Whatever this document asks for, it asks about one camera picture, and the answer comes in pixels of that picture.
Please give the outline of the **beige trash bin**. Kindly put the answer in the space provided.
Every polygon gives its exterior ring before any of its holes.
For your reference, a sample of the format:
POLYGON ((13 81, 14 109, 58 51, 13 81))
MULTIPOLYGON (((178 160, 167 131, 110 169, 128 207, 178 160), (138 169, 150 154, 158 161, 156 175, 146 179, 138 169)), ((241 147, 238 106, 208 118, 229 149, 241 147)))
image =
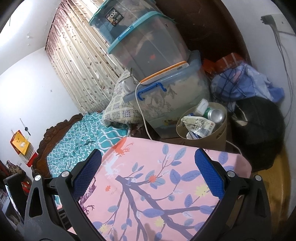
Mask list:
POLYGON ((176 132, 184 145, 224 151, 227 133, 226 108, 215 102, 210 102, 209 107, 222 112, 222 120, 219 123, 214 123, 203 116, 193 116, 196 109, 194 106, 181 115, 176 125, 176 132))

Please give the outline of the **white wall socket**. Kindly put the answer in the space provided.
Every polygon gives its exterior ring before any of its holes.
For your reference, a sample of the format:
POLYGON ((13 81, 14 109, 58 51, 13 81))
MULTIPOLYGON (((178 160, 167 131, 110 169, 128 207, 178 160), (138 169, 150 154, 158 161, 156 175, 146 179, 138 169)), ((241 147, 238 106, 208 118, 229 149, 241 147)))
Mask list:
POLYGON ((265 15, 261 17, 261 21, 265 25, 273 26, 278 31, 288 32, 290 30, 290 25, 282 14, 265 15))

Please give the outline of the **yellow red wall hanging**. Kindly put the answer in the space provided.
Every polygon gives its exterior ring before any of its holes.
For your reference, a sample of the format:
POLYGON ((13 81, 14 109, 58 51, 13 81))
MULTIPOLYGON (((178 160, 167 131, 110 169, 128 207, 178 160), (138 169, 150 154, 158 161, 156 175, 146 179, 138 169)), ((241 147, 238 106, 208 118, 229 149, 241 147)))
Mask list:
POLYGON ((20 130, 15 133, 12 131, 12 138, 10 144, 20 159, 28 166, 32 167, 33 162, 38 156, 33 145, 23 136, 20 130))

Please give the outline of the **green aluminium can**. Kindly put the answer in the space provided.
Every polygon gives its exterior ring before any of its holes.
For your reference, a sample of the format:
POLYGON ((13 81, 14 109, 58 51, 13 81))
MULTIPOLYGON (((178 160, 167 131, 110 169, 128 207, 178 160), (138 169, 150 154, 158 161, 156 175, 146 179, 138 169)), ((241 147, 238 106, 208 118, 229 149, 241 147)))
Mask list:
POLYGON ((218 108, 208 107, 204 113, 204 117, 214 123, 221 123, 224 121, 224 113, 218 108))

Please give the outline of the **pink deer print blanket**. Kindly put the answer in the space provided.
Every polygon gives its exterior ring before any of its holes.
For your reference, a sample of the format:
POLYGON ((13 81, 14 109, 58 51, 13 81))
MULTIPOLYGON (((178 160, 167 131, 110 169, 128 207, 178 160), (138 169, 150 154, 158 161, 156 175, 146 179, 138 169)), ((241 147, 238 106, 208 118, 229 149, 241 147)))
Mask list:
POLYGON ((106 240, 190 240, 215 197, 195 147, 125 137, 111 147, 79 204, 106 240))

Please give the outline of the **orange lidded flat box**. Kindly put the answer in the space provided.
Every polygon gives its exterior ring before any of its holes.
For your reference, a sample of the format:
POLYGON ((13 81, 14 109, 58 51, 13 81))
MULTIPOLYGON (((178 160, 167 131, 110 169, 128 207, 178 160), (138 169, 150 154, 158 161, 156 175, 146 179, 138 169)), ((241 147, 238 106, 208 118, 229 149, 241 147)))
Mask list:
POLYGON ((163 70, 160 70, 160 71, 158 71, 158 72, 144 78, 139 83, 141 85, 149 85, 149 84, 151 84, 153 82, 156 82, 159 79, 162 79, 162 78, 164 78, 164 77, 166 77, 166 76, 168 76, 170 74, 175 73, 178 70, 182 70, 184 68, 187 68, 188 66, 189 66, 189 64, 186 61, 179 62, 177 64, 174 64, 174 65, 172 65, 170 67, 167 67, 167 68, 165 68, 163 70))

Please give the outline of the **white plastic wrapper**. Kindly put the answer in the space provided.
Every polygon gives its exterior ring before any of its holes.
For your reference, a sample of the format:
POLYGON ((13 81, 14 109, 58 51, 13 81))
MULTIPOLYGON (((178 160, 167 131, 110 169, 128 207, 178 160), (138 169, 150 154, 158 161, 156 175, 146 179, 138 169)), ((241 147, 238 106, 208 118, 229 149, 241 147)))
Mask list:
POLYGON ((192 140, 198 140, 209 136, 214 128, 215 123, 201 116, 187 115, 181 118, 181 123, 188 130, 187 136, 192 140))

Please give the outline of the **dark carved wooden headboard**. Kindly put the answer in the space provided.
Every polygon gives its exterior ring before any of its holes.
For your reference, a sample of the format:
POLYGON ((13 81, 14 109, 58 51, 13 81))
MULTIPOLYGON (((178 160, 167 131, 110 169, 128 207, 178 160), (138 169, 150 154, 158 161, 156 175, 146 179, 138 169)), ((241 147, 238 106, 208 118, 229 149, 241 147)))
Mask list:
POLYGON ((48 128, 44 134, 43 140, 39 143, 37 149, 37 157, 32 164, 32 176, 41 175, 44 178, 50 178, 47 156, 54 149, 56 144, 62 140, 70 128, 78 121, 82 120, 82 114, 76 114, 70 120, 64 120, 57 123, 55 126, 48 128))

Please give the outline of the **beige floral curtain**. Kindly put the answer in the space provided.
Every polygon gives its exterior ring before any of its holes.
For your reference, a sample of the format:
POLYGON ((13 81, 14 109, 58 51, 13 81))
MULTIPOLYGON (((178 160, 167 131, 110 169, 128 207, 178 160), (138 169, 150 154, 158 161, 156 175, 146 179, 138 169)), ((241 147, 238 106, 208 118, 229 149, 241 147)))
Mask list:
POLYGON ((89 25, 102 1, 61 1, 45 51, 62 84, 81 113, 104 110, 124 72, 107 53, 108 43, 89 25))

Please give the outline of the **clear bin teal lid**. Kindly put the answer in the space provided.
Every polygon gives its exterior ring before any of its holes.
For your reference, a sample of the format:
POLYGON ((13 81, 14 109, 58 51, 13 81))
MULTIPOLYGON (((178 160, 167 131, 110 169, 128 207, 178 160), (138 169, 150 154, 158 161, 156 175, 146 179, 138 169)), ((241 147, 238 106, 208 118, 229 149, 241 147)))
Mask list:
POLYGON ((175 22, 150 11, 130 25, 108 48, 124 68, 141 81, 165 68, 187 61, 188 50, 175 22))
POLYGON ((137 19, 150 11, 159 11, 155 1, 109 0, 99 7, 89 21, 107 44, 122 34, 137 19))

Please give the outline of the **blue crumpled clothes pile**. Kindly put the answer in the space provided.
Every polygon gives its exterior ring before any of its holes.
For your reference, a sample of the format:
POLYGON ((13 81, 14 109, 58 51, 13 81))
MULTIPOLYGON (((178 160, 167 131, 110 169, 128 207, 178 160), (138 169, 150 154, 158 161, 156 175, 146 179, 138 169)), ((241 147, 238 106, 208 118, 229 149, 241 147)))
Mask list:
POLYGON ((229 113, 234 112, 239 100, 261 97, 278 103, 285 97, 282 88, 274 87, 264 74, 245 63, 217 74, 210 90, 214 101, 224 105, 229 113))

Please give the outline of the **top clear bin teal lid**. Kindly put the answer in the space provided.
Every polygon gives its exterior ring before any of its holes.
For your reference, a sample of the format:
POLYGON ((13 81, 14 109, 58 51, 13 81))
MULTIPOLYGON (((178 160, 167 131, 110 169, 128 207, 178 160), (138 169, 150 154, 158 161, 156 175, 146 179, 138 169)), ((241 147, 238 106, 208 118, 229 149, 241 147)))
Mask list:
POLYGON ((159 11, 155 1, 109 0, 99 7, 89 21, 107 44, 122 34, 137 19, 150 11, 159 11))

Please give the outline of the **middle clear bin teal lid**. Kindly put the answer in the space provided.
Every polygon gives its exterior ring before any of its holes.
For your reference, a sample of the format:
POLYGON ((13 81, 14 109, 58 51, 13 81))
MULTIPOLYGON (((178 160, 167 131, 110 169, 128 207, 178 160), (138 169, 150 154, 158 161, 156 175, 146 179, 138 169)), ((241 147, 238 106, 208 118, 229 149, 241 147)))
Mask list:
POLYGON ((188 50, 175 22, 150 11, 130 25, 108 48, 124 68, 141 81, 165 68, 187 61, 188 50))

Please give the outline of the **cream patterned pillow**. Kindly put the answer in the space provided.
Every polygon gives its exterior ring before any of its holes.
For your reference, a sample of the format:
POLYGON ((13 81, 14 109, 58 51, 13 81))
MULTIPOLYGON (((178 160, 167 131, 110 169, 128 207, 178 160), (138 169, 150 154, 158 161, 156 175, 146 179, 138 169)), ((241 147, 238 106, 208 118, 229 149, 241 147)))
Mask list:
POLYGON ((138 124, 143 123, 142 115, 140 112, 130 103, 124 102, 125 92, 120 85, 120 82, 129 77, 130 72, 125 70, 119 77, 114 91, 113 97, 103 111, 102 121, 106 126, 122 124, 138 124))

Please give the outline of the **teal white patterned bedsheet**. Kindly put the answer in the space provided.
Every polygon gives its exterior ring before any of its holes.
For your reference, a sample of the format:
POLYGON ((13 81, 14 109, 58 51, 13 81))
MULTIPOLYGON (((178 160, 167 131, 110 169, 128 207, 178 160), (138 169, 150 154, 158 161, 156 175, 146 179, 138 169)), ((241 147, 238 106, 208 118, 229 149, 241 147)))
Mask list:
POLYGON ((103 122, 103 113, 84 115, 82 120, 74 123, 48 154, 47 164, 51 176, 57 177, 63 171, 72 170, 94 149, 105 154, 128 134, 129 127, 125 124, 106 126, 103 122))

